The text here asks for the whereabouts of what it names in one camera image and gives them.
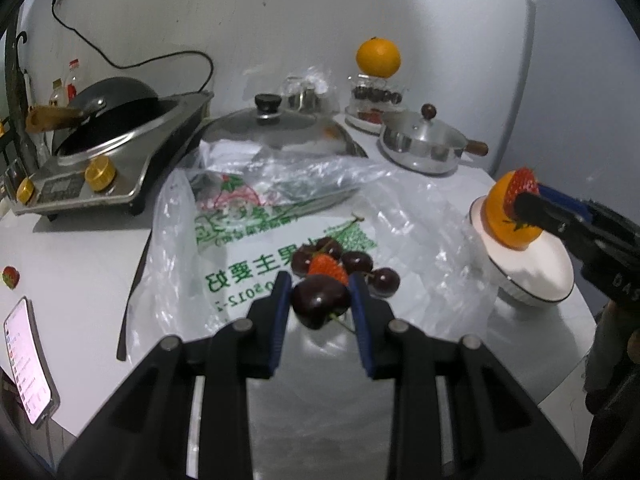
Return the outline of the orange on glass stand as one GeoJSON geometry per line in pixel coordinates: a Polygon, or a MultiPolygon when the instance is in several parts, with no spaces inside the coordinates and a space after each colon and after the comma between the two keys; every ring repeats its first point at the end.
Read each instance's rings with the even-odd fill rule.
{"type": "Polygon", "coordinates": [[[401,66],[401,54],[393,41],[373,37],[365,41],[356,52],[356,63],[361,73],[387,79],[401,66]]]}

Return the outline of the silver induction cooker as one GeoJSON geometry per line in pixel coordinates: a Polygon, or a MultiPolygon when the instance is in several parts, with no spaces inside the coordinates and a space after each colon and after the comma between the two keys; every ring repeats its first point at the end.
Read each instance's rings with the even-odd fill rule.
{"type": "Polygon", "coordinates": [[[153,184],[186,154],[207,112],[209,92],[159,99],[127,115],[126,129],[74,131],[30,177],[34,192],[13,207],[17,216],[55,217],[89,208],[122,207],[140,214],[153,184]]]}

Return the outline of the glass fruit stand with cherries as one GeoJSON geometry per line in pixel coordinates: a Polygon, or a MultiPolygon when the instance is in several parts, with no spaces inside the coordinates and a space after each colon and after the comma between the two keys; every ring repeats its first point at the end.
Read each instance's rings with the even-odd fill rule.
{"type": "Polygon", "coordinates": [[[349,76],[348,82],[350,96],[345,122],[359,131],[378,136],[383,129],[383,115],[402,110],[405,88],[388,79],[365,74],[349,76]]]}

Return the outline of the clear bottle red label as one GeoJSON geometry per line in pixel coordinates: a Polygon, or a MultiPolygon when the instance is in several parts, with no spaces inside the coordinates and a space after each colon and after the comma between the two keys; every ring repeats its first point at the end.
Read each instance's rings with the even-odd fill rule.
{"type": "Polygon", "coordinates": [[[65,79],[67,102],[72,102],[81,92],[82,76],[84,76],[84,73],[82,72],[81,64],[78,58],[74,58],[68,63],[68,74],[65,79]]]}

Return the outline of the smartphone with lit screen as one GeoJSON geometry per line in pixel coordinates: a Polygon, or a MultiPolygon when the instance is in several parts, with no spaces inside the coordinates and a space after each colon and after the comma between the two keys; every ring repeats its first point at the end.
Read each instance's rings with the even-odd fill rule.
{"type": "Polygon", "coordinates": [[[60,396],[44,356],[34,308],[27,297],[18,300],[10,311],[2,334],[26,418],[39,428],[58,409],[60,396]]]}

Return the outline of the white round plate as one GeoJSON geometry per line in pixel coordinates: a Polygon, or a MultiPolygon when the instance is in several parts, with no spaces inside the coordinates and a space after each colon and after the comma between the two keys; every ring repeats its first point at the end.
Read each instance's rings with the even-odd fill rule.
{"type": "Polygon", "coordinates": [[[548,232],[526,249],[512,249],[491,236],[484,220],[485,196],[472,203],[469,222],[482,240],[492,264],[492,278],[508,296],[529,307],[546,308],[567,300],[575,287],[570,255],[548,232]]]}

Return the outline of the large steel domed lid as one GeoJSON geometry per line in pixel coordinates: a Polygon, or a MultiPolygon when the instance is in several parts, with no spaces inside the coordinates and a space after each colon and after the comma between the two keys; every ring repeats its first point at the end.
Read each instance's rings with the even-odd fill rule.
{"type": "Polygon", "coordinates": [[[258,93],[254,106],[210,122],[202,141],[250,141],[275,151],[367,158],[364,149],[333,118],[288,110],[277,94],[258,93]]]}

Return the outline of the steel cups in plastic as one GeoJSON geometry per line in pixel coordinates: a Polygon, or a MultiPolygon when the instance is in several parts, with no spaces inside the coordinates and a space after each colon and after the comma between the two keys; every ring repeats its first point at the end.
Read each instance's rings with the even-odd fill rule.
{"type": "Polygon", "coordinates": [[[322,65],[289,74],[279,88],[283,105],[304,114],[335,115],[337,90],[332,73],[322,65]]]}

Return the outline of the dark cherry with stem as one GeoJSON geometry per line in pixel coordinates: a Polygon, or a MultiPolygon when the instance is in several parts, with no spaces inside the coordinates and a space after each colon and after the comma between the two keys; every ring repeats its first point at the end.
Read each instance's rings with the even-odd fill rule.
{"type": "Polygon", "coordinates": [[[367,283],[374,296],[390,298],[398,291],[400,276],[391,268],[379,268],[367,276],[367,283]]]}

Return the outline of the large orange with stem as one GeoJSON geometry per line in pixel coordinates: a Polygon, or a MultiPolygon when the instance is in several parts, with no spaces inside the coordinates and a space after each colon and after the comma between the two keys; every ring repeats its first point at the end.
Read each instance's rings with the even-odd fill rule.
{"type": "Polygon", "coordinates": [[[539,194],[538,181],[530,168],[504,174],[490,189],[485,200],[485,221],[491,236],[514,250],[524,250],[542,229],[522,220],[515,212],[515,200],[523,193],[539,194]]]}

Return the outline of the red strawberry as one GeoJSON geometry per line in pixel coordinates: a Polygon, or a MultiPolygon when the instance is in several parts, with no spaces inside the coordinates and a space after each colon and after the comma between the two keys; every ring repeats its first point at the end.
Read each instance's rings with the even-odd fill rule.
{"type": "Polygon", "coordinates": [[[311,258],[307,274],[328,276],[345,286],[348,285],[348,274],[341,263],[323,252],[318,252],[311,258]]]}
{"type": "Polygon", "coordinates": [[[522,167],[514,170],[506,185],[503,196],[503,211],[512,220],[518,220],[515,211],[515,201],[523,193],[538,194],[538,181],[530,168],[522,167]]]}

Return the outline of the clear printed plastic bag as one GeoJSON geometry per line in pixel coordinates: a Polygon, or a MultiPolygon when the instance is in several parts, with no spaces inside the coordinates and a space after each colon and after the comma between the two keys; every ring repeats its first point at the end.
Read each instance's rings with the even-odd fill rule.
{"type": "Polygon", "coordinates": [[[399,274],[400,318],[445,339],[486,333],[488,255],[435,181],[368,158],[204,142],[157,195],[128,360],[163,336],[198,339],[242,318],[298,248],[327,236],[399,274]]]}

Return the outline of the small steel saucepan with lid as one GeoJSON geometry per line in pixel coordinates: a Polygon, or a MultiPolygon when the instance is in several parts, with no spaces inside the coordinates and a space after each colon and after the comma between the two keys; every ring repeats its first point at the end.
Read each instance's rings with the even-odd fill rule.
{"type": "Polygon", "coordinates": [[[402,168],[429,176],[456,171],[463,153],[488,154],[485,142],[468,139],[436,116],[431,103],[425,103],[420,112],[385,112],[378,138],[383,154],[402,168]]]}

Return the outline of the small strawberry on counter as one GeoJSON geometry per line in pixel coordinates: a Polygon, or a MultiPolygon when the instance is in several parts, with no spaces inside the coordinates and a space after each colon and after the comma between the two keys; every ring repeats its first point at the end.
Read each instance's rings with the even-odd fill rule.
{"type": "Polygon", "coordinates": [[[2,281],[9,289],[16,289],[16,286],[20,282],[21,274],[14,266],[5,266],[1,273],[2,281]]]}

